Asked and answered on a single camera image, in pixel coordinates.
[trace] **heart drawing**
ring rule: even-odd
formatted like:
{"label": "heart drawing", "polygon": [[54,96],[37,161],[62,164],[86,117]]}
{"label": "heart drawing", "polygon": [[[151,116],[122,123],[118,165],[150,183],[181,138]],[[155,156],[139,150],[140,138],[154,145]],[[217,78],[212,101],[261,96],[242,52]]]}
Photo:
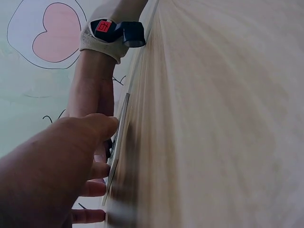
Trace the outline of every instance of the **heart drawing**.
{"label": "heart drawing", "polygon": [[49,5],[44,13],[45,31],[33,42],[33,51],[41,59],[58,63],[79,48],[81,24],[76,12],[64,3]]}

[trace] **mural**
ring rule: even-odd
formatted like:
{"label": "mural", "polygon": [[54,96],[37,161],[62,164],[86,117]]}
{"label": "mural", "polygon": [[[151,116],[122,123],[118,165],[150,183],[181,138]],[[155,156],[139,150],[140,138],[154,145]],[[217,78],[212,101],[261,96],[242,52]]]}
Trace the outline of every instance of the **mural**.
{"label": "mural", "polygon": [[[0,9],[0,157],[66,108],[86,15],[101,0],[3,0]],[[114,71],[115,109],[129,57]]]}
{"label": "mural", "polygon": [[23,0],[10,20],[7,39],[30,63],[66,69],[79,56],[79,34],[85,23],[76,0]]}

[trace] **finger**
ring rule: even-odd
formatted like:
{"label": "finger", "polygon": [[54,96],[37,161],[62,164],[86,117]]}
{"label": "finger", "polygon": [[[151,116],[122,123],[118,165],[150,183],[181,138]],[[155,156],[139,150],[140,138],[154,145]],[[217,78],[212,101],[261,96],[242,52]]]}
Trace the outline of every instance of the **finger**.
{"label": "finger", "polygon": [[72,210],[73,224],[87,224],[103,222],[105,212],[103,210]]}
{"label": "finger", "polygon": [[89,180],[101,179],[109,176],[110,166],[103,162],[93,162]]}
{"label": "finger", "polygon": [[93,181],[87,181],[83,187],[80,196],[83,197],[98,197],[105,195],[105,184]]}
{"label": "finger", "polygon": [[88,126],[99,137],[100,142],[111,138],[118,128],[118,119],[115,117],[108,117],[103,114],[90,114],[83,119],[86,120]]}

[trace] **red tag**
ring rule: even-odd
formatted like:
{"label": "red tag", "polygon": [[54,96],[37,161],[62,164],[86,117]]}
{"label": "red tag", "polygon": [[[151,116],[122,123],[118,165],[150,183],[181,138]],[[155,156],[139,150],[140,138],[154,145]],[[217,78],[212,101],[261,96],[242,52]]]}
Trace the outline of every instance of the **red tag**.
{"label": "red tag", "polygon": [[112,22],[111,21],[105,21],[105,20],[101,20],[99,22],[99,25],[97,27],[97,31],[99,32],[107,32],[111,26]]}

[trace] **wood grain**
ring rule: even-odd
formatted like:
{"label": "wood grain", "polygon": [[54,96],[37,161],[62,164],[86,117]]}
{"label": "wood grain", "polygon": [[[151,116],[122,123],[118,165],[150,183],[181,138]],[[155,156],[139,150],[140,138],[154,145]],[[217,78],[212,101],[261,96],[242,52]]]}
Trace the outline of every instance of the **wood grain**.
{"label": "wood grain", "polygon": [[304,1],[160,0],[134,72],[107,227],[304,227]]}

